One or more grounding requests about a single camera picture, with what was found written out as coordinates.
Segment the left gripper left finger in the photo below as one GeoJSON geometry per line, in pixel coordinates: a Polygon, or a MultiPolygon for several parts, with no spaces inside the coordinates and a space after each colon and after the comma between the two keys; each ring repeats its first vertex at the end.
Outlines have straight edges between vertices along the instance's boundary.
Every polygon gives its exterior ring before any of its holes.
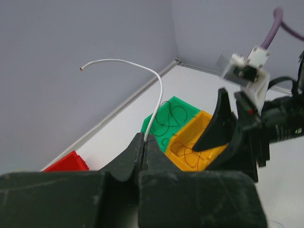
{"type": "Polygon", "coordinates": [[[1,175],[1,227],[138,227],[143,150],[143,134],[137,133],[127,148],[99,171],[1,175]]]}

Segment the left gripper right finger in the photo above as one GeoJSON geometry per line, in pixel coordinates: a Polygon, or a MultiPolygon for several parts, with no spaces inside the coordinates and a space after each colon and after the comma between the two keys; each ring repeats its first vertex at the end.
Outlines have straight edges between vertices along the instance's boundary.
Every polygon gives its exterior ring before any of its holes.
{"type": "Polygon", "coordinates": [[[144,145],[139,175],[141,228],[265,228],[253,181],[236,171],[180,171],[154,136],[144,145]]]}

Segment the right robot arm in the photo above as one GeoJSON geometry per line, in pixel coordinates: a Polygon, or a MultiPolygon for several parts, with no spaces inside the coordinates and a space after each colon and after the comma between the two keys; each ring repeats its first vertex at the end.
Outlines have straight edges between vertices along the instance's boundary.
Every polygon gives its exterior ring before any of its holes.
{"type": "Polygon", "coordinates": [[[264,70],[269,52],[254,47],[247,57],[221,55],[218,67],[221,77],[236,83],[234,93],[237,112],[230,107],[228,92],[218,90],[213,116],[195,142],[193,151],[203,152],[224,146],[208,170],[241,171],[258,182],[258,168],[270,160],[269,145],[304,134],[304,77],[292,81],[292,94],[268,101],[266,94],[287,76],[271,79],[264,70]]]}

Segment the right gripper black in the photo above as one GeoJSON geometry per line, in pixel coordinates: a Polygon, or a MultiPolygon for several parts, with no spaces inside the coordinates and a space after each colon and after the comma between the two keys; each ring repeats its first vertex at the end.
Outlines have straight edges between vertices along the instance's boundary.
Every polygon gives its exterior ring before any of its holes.
{"type": "Polygon", "coordinates": [[[269,139],[254,103],[241,91],[234,97],[238,121],[227,90],[220,88],[213,116],[192,149],[202,152],[227,144],[206,170],[240,171],[258,182],[257,165],[265,167],[270,160],[269,139]]]}

